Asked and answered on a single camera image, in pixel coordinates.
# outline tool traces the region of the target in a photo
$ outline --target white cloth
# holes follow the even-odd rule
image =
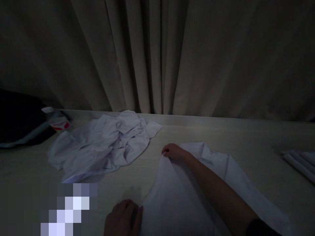
[[[152,121],[146,124],[134,111],[124,111],[118,117],[102,115],[62,133],[49,148],[48,161],[64,169],[63,183],[76,183],[130,164],[161,128]]]
[[[232,156],[210,151],[204,143],[180,147],[222,178],[271,228],[293,235],[288,216],[255,188]],[[230,234],[181,161],[160,158],[156,181],[143,206],[142,236]]]
[[[281,153],[282,158],[315,184],[315,152],[290,150]]]

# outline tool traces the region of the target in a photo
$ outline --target sleeve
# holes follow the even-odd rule
[[[254,219],[246,229],[246,236],[281,236],[261,219]]]

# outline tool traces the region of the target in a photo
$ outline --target beige curtain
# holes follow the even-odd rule
[[[0,89],[67,109],[309,121],[314,1],[1,2]]]

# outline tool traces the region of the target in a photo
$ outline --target white table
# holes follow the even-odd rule
[[[65,111],[75,126],[102,114],[119,114]],[[163,128],[131,165],[99,181],[98,209],[90,211],[90,223],[82,224],[82,235],[102,235],[105,217],[119,200],[130,198],[141,204],[154,183],[165,144],[200,141],[210,150],[230,153],[302,235],[314,235],[315,186],[277,153],[315,148],[315,124],[153,114],[139,117]],[[40,235],[40,222],[48,222],[48,209],[56,205],[56,188],[63,176],[63,171],[47,162],[47,148],[56,138],[57,134],[37,146],[0,150],[2,235]]]

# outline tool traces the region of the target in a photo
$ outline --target plastic bottle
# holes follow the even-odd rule
[[[42,108],[42,111],[46,113],[46,119],[49,125],[57,132],[72,128],[68,119],[60,111],[55,110],[52,107]]]

